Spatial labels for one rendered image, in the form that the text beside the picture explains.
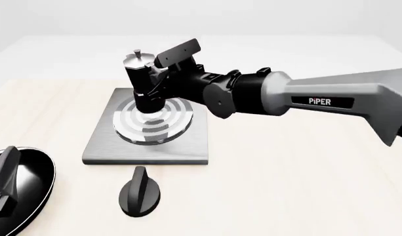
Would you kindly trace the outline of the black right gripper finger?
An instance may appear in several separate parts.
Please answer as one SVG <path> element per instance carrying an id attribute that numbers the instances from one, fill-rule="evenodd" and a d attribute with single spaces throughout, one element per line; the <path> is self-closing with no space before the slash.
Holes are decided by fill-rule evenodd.
<path id="1" fill-rule="evenodd" d="M 163 80 L 168 75 L 168 68 L 149 67 L 149 76 L 151 80 Z"/>
<path id="2" fill-rule="evenodd" d="M 168 78 L 163 78 L 158 81 L 158 83 L 145 94 L 148 98 L 168 98 L 169 90 L 168 90 Z"/>

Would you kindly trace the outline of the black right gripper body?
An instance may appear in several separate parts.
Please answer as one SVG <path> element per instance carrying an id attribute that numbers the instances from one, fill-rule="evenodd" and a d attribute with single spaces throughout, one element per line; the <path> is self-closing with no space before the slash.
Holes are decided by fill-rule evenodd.
<path id="1" fill-rule="evenodd" d="M 190 64 L 179 66 L 173 64 L 168 67 L 169 74 L 163 84 L 162 97 L 202 99 L 205 82 L 201 79 L 205 69 L 203 64 Z"/>

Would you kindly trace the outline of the round black stove knob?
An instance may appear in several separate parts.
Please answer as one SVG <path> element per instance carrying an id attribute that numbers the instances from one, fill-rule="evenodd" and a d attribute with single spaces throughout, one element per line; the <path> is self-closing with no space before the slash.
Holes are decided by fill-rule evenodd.
<path id="1" fill-rule="evenodd" d="M 147 216 L 157 208 L 161 199 L 159 185 L 148 176 L 145 167 L 134 170 L 132 179 L 119 192 L 119 206 L 130 217 Z"/>

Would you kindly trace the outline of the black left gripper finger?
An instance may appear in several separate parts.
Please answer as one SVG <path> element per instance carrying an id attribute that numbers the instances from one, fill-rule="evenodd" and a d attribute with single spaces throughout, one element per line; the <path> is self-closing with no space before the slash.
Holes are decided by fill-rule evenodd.
<path id="1" fill-rule="evenodd" d="M 7 147 L 0 154 L 0 194 L 16 196 L 16 175 L 21 153 L 14 147 Z"/>

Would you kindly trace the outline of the flat grey stove plate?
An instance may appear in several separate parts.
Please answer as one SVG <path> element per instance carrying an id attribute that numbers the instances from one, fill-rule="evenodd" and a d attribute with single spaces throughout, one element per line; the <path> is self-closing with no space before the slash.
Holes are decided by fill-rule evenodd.
<path id="1" fill-rule="evenodd" d="M 83 152 L 86 165 L 207 165 L 206 109 L 181 98 L 155 113 L 136 108 L 132 88 L 116 88 Z"/>

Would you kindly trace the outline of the black frying pan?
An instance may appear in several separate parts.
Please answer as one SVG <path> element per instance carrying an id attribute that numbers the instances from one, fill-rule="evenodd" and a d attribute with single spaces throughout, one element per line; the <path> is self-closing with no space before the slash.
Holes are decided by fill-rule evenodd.
<path id="1" fill-rule="evenodd" d="M 16 147 L 20 163 L 16 175 L 18 203 L 8 218 L 0 218 L 0 236 L 17 236 L 46 205 L 56 178 L 54 161 L 44 151 Z"/>

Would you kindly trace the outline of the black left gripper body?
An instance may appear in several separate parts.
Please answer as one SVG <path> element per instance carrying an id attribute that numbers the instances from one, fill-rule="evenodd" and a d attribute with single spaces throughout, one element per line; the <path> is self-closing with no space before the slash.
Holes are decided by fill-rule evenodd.
<path id="1" fill-rule="evenodd" d="M 18 194 L 16 190 L 8 192 L 0 190 L 0 218 L 8 218 L 14 212 L 18 203 Z"/>

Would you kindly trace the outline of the black and silver moka pot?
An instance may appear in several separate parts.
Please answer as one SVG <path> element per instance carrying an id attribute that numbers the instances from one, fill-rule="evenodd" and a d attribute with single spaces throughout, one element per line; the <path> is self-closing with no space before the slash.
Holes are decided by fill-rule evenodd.
<path id="1" fill-rule="evenodd" d="M 136 108 L 142 113 L 155 113 L 163 109 L 165 105 L 164 99 L 149 96 L 157 84 L 151 79 L 153 71 L 150 64 L 154 60 L 153 54 L 142 52 L 140 49 L 126 55 L 123 60 L 125 71 L 134 89 L 133 96 Z"/>

